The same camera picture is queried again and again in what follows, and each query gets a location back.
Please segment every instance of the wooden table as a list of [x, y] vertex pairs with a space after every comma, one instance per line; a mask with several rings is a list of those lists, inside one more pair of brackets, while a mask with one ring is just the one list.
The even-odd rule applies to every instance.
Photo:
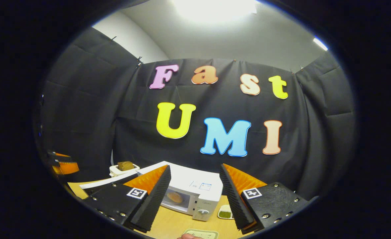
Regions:
[[[77, 197], [85, 199], [88, 195], [80, 188], [80, 184], [84, 183], [68, 183], [72, 191]], [[222, 205], [229, 204], [226, 196], [221, 196], [218, 206], [208, 221], [193, 220], [191, 215], [186, 215], [166, 207], [160, 206], [156, 218], [153, 221], [151, 230], [145, 234], [156, 239], [176, 239], [182, 235], [187, 229], [210, 230], [219, 233], [221, 239], [236, 239], [243, 236], [241, 231], [236, 228], [233, 219], [218, 218], [218, 212]]]

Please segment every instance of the bread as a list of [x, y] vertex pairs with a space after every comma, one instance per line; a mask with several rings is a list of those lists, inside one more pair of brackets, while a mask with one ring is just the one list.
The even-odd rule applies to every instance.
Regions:
[[134, 169], [134, 168], [135, 167], [133, 166], [133, 163], [130, 161], [118, 162], [118, 169], [120, 171], [126, 171], [126, 170], [130, 170], [130, 169]]
[[182, 197], [177, 192], [168, 193], [167, 197], [170, 198], [170, 200], [174, 201], [175, 203], [182, 202]]

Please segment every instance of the green food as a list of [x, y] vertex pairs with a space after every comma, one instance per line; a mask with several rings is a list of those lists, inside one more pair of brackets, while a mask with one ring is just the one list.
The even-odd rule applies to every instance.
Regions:
[[223, 218], [230, 218], [230, 212], [219, 212], [219, 216]]

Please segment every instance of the black fabric backdrop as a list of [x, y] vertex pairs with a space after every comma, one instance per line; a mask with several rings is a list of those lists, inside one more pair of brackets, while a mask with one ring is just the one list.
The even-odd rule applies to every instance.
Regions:
[[[149, 89], [161, 65], [179, 65], [163, 89]], [[69, 154], [80, 167], [70, 181], [108, 176], [115, 163], [140, 167], [166, 160], [218, 172], [226, 163], [263, 180], [279, 181], [306, 199], [327, 192], [344, 172], [356, 140], [354, 99], [343, 70], [328, 53], [295, 74], [231, 59], [173, 59], [138, 66], [137, 59], [95, 29], [88, 29], [61, 55], [48, 76], [42, 110], [47, 149]], [[217, 69], [212, 85], [194, 85], [202, 65]], [[239, 77], [258, 77], [260, 94], [242, 93]], [[287, 82], [285, 100], [272, 91], [269, 77]], [[194, 104], [189, 131], [169, 139], [156, 130], [157, 105], [176, 105], [170, 127], [180, 124], [183, 103]], [[206, 139], [204, 119], [220, 118], [228, 132], [237, 120], [251, 122], [245, 157], [200, 153]], [[265, 155], [264, 121], [282, 122], [281, 152]]]

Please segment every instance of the white microwave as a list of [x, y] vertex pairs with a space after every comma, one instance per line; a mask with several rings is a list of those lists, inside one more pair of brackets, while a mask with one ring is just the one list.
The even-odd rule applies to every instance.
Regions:
[[219, 174], [183, 167], [166, 161], [137, 170], [145, 174], [170, 165], [171, 180], [162, 206], [207, 221], [221, 199], [223, 184]]

